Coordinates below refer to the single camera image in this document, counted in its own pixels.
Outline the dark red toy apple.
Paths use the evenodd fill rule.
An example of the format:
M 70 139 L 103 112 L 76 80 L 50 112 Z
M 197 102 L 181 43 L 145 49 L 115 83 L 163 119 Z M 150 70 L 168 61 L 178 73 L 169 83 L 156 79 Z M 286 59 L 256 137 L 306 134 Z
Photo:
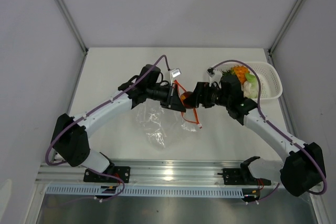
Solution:
M 189 102 L 189 97 L 193 94 L 191 91 L 186 91 L 180 95 L 180 100 L 186 109 L 193 109 L 195 106 Z

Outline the clear zip bag orange zipper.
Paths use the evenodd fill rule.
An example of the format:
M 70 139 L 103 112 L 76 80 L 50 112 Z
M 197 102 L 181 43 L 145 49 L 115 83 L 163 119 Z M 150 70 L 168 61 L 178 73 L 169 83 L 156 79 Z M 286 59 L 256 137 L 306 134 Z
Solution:
M 202 129 L 196 109 L 172 111 L 153 100 L 138 106 L 136 120 L 147 142 L 158 150 L 184 142 L 189 135 Z

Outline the green toy cabbage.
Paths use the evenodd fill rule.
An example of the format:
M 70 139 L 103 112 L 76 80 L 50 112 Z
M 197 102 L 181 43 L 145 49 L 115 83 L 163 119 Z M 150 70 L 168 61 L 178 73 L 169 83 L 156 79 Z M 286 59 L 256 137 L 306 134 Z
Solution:
M 256 85 L 258 83 L 257 77 L 251 73 L 245 73 L 245 78 L 250 84 Z

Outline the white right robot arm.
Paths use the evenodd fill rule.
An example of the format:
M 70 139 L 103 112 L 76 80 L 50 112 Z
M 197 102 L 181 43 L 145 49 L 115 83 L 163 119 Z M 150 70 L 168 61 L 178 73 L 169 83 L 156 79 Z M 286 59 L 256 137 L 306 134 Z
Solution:
M 225 107 L 231 118 L 259 135 L 279 155 L 280 163 L 258 158 L 242 168 L 239 176 L 244 183 L 265 178 L 281 183 L 296 197 L 306 192 L 323 195 L 327 191 L 321 147 L 316 143 L 307 144 L 277 128 L 257 102 L 244 96 L 238 78 L 226 76 L 220 84 L 198 82 L 183 102 L 192 108 Z

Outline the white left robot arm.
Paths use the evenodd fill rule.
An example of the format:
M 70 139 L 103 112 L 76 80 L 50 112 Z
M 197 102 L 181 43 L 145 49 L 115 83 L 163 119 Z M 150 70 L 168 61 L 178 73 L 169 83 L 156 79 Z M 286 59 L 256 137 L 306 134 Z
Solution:
M 158 101 L 164 109 L 186 111 L 177 85 L 172 80 L 158 81 L 161 76 L 160 68 L 146 65 L 139 75 L 121 84 L 111 98 L 94 109 L 76 116 L 62 114 L 57 119 L 51 147 L 63 158 L 64 163 L 94 170 L 102 182 L 110 181 L 114 176 L 112 161 L 90 148 L 89 138 L 94 132 L 148 99 Z

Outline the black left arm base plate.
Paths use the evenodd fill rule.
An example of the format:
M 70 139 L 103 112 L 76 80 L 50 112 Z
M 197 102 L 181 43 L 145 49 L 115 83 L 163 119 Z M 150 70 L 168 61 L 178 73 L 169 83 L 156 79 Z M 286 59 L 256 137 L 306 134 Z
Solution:
M 85 170 L 83 181 L 86 183 L 121 183 L 122 180 L 125 184 L 129 182 L 131 175 L 131 167 L 129 166 L 114 166 L 108 167 L 103 175 L 92 172 L 89 169 Z

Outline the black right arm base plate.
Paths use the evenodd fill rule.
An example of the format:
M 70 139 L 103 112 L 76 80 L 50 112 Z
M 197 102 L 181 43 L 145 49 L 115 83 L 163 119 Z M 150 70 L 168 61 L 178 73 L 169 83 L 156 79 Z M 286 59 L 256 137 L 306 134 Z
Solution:
M 218 175 L 222 176 L 225 185 L 271 185 L 270 180 L 253 177 L 247 168 L 223 168 L 222 172 L 218 173 Z

